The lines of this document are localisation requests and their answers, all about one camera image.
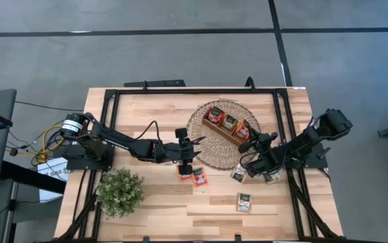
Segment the black aluminium table frame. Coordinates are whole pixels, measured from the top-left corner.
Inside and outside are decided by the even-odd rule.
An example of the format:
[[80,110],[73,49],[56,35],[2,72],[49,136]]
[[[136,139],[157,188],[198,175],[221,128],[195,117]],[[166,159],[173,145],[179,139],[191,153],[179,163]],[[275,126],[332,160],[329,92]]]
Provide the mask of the black aluminium table frame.
[[[176,143],[203,104],[229,100],[245,106],[260,132],[276,132],[272,147],[288,143],[308,125],[312,109],[304,88],[91,88],[85,112],[122,134]],[[280,182],[262,177],[243,184],[230,170],[203,167],[208,184],[179,181],[175,163],[143,162],[115,148],[110,171],[126,168],[144,178],[144,200],[122,218],[107,218],[95,189],[104,172],[72,171],[55,231],[56,243],[94,242],[344,242],[330,181],[317,169],[284,167]],[[236,209],[238,194],[252,197],[250,213]]]

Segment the round woven straw placemat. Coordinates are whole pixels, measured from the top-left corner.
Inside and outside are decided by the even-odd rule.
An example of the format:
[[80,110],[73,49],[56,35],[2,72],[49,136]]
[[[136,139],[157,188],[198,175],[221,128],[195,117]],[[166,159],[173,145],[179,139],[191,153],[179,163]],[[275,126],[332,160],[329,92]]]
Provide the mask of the round woven straw placemat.
[[197,156],[197,159],[215,169],[231,170],[239,164],[242,157],[242,154],[238,152],[239,146],[224,139],[202,124],[204,114],[213,106],[224,110],[224,112],[238,120],[245,119],[258,132],[260,131],[260,125],[253,113],[245,106],[229,100],[216,100],[205,103],[192,114],[187,124],[188,135],[191,138],[205,137],[198,145],[201,153]]

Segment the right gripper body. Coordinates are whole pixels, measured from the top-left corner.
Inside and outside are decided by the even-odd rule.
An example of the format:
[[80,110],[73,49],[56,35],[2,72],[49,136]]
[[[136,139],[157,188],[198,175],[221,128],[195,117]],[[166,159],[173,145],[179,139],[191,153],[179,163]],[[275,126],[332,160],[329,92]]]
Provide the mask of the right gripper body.
[[285,163],[287,145],[271,147],[266,145],[257,145],[258,164],[260,169],[281,169]]

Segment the wooden three-compartment tray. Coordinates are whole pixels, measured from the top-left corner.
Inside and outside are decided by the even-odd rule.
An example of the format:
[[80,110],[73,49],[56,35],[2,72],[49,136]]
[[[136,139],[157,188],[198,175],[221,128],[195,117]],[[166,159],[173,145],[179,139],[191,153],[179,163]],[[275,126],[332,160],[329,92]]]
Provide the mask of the wooden three-compartment tray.
[[[238,124],[240,122],[243,122],[243,121],[246,121],[245,119],[241,119],[241,120],[238,120]],[[222,128],[221,127],[221,122],[219,124],[214,124],[214,123],[211,123],[210,121],[208,121],[206,118],[205,118],[205,114],[202,118],[202,124],[205,125],[206,127],[210,128],[212,131],[218,133],[218,135],[222,136],[224,139],[232,142],[233,144],[235,144],[236,146],[240,146],[242,143],[246,142],[247,140],[242,140],[240,138],[238,138],[236,135],[235,135],[235,129],[237,128],[237,126],[235,127],[235,129],[230,132],[228,130],[226,130],[225,128]]]

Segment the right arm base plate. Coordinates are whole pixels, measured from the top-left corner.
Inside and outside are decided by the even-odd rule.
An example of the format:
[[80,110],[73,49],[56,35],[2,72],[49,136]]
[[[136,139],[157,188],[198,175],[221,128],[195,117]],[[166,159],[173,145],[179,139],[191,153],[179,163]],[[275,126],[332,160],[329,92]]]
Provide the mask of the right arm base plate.
[[283,164],[284,167],[292,169],[300,168],[314,168],[325,169],[328,167],[325,154],[330,150],[329,147],[324,148],[321,143],[315,145],[308,153],[305,159],[298,159],[286,157]]

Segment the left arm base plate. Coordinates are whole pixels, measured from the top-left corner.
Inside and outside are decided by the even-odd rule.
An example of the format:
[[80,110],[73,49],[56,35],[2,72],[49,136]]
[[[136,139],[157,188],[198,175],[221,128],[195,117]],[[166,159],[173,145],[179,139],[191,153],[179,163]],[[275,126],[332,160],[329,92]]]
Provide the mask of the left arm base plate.
[[111,169],[113,165],[115,147],[108,146],[103,153],[100,160],[93,159],[86,156],[85,149],[79,145],[74,144],[68,147],[65,152],[62,152],[61,156],[67,159],[68,170],[106,170]]

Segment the black power strip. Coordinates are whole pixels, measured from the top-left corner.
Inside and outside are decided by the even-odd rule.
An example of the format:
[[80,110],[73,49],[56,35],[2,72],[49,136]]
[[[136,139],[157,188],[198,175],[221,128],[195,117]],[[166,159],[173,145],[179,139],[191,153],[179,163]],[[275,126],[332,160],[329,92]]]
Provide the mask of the black power strip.
[[142,82],[126,82],[123,84],[126,88],[131,87],[185,87],[184,80],[153,80],[153,81],[142,81]]

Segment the artificial green bushy plant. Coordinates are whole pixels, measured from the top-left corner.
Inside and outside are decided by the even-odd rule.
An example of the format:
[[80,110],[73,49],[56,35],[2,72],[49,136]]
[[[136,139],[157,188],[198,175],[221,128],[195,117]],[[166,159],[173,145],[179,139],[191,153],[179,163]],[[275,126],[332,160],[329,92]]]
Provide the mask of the artificial green bushy plant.
[[144,200],[144,178],[129,169],[107,172],[96,188],[97,201],[107,218],[122,218]]

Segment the white labelled box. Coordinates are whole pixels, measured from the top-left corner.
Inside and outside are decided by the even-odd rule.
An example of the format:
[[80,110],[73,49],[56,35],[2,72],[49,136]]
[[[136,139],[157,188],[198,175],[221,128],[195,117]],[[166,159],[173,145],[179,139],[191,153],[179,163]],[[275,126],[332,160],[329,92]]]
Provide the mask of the white labelled box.
[[[38,172],[46,176],[50,176],[57,180],[66,182],[69,176],[69,171],[67,170],[67,160],[63,157],[51,159],[46,163],[38,165]],[[48,190],[39,190],[39,199],[41,203],[47,203],[49,201],[58,199],[62,197],[62,193],[51,192]]]

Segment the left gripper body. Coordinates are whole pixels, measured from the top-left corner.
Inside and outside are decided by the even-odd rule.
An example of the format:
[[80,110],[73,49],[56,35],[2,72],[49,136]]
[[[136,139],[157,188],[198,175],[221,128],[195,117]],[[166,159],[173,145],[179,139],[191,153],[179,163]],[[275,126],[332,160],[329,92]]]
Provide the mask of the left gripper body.
[[156,158],[153,159],[153,163],[160,164],[181,159],[182,150],[179,144],[172,142],[164,144],[162,141],[159,140],[156,140],[154,142],[157,142],[158,145]]

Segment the black desk beam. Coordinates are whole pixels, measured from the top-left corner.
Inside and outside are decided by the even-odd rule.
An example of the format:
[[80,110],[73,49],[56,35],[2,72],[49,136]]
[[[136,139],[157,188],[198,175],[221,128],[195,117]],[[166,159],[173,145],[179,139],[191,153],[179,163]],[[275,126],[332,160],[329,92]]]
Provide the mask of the black desk beam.
[[1,164],[0,179],[12,179],[13,181],[34,186],[39,189],[63,194],[66,182],[52,178],[49,175],[41,174],[31,169],[26,169],[19,165],[3,161]]

